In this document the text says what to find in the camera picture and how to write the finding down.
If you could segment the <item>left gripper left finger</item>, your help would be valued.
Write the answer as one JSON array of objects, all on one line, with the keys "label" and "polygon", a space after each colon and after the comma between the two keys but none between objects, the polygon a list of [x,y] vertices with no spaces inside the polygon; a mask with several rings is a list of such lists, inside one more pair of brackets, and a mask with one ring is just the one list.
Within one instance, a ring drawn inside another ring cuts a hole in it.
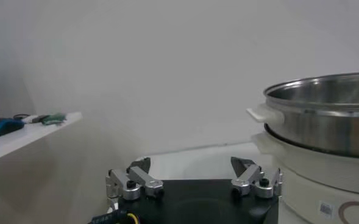
[{"label": "left gripper left finger", "polygon": [[105,178],[107,198],[135,201],[141,197],[142,189],[147,197],[161,198],[164,194],[163,181],[150,176],[150,168],[151,159],[145,157],[131,162],[126,170],[110,169]]}]

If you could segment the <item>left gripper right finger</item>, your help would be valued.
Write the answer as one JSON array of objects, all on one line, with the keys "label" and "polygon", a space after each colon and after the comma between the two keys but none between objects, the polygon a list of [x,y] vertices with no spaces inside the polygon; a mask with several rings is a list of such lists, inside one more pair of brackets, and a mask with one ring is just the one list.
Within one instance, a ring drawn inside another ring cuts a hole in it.
[{"label": "left gripper right finger", "polygon": [[264,171],[251,159],[231,157],[236,178],[231,180],[232,194],[242,198],[251,192],[258,198],[270,199],[282,196],[283,173],[280,168]]}]

